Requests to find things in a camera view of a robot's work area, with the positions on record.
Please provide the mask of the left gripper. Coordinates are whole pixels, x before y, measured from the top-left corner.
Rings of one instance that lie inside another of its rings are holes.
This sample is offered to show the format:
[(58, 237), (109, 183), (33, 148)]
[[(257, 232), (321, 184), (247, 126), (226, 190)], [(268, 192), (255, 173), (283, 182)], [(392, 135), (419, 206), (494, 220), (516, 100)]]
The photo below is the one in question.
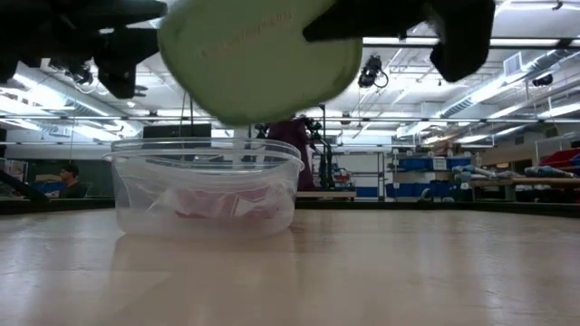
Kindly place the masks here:
[(85, 63), (94, 60), (99, 82), (117, 99), (131, 99), (137, 65), (159, 51), (158, 30), (133, 25), (167, 12), (156, 0), (1, 0), (1, 82), (18, 63), (38, 68), (43, 59), (89, 82)]

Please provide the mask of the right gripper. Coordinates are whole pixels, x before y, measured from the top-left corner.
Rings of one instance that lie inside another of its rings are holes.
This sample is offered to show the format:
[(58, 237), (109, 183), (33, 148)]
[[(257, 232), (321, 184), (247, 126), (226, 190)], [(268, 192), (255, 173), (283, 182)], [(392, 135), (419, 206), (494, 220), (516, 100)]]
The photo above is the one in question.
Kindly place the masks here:
[(494, 0), (338, 0), (303, 30), (308, 42), (405, 34), (427, 17), (438, 42), (430, 61), (446, 82), (475, 73), (487, 60)]

